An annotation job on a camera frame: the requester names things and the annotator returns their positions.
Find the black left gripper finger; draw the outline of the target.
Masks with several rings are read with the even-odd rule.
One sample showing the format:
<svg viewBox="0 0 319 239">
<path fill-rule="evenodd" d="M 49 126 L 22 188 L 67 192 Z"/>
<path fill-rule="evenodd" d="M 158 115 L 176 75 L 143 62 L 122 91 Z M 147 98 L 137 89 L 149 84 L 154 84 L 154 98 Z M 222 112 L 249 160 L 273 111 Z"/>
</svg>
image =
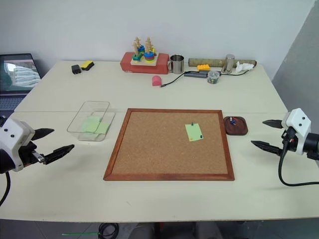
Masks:
<svg viewBox="0 0 319 239">
<path fill-rule="evenodd" d="M 38 140 L 40 138 L 43 138 L 47 135 L 49 135 L 50 133 L 54 132 L 54 129 L 52 128 L 40 128 L 40 129 L 36 129 L 34 131 L 34 135 L 33 135 L 33 140 Z"/>
<path fill-rule="evenodd" d="M 50 163 L 64 157 L 66 154 L 68 154 L 74 148 L 74 146 L 75 146 L 74 144 L 63 146 L 61 148 L 54 150 L 52 153 L 45 155 L 43 164 L 47 165 L 47 164 L 50 164 Z"/>
</svg>

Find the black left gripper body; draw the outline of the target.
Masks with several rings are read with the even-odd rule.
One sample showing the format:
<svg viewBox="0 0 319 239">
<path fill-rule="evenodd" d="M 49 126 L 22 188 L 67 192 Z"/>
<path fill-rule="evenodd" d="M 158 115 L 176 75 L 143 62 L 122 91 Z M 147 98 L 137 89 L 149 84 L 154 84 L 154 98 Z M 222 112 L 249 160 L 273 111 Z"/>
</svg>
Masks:
<svg viewBox="0 0 319 239">
<path fill-rule="evenodd" d="M 26 146 L 22 146 L 19 150 L 19 156 L 24 167 L 35 163 L 45 164 L 45 157 L 36 151 L 37 146 L 30 141 Z"/>
</svg>

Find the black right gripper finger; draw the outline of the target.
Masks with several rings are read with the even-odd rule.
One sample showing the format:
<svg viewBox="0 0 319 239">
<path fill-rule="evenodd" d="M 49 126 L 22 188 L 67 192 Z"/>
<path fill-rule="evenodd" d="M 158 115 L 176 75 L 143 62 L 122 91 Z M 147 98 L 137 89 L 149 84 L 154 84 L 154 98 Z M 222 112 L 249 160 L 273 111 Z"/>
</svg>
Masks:
<svg viewBox="0 0 319 239">
<path fill-rule="evenodd" d="M 251 143 L 253 145 L 255 145 L 256 147 L 258 147 L 259 149 L 272 153 L 272 154 L 276 154 L 277 156 L 282 156 L 283 154 L 283 149 L 280 149 L 279 147 L 270 145 L 267 142 L 263 142 L 263 141 L 258 141 L 258 140 L 252 140 Z"/>
<path fill-rule="evenodd" d="M 279 128 L 279 129 L 283 128 L 282 121 L 279 119 L 269 119 L 269 120 L 263 121 L 262 123 L 273 128 Z"/>
</svg>

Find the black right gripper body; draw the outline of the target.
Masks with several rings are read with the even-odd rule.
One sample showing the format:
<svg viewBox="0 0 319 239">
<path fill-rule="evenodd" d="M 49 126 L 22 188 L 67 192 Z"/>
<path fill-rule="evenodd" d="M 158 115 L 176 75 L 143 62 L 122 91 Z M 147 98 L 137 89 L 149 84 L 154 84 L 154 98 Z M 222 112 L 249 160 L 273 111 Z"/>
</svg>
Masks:
<svg viewBox="0 0 319 239">
<path fill-rule="evenodd" d="M 283 150 L 285 151 L 292 151 L 296 152 L 297 145 L 298 145 L 298 138 L 296 136 L 296 130 L 290 126 L 288 129 L 284 130 L 282 134 L 282 143 L 283 143 Z"/>
</svg>

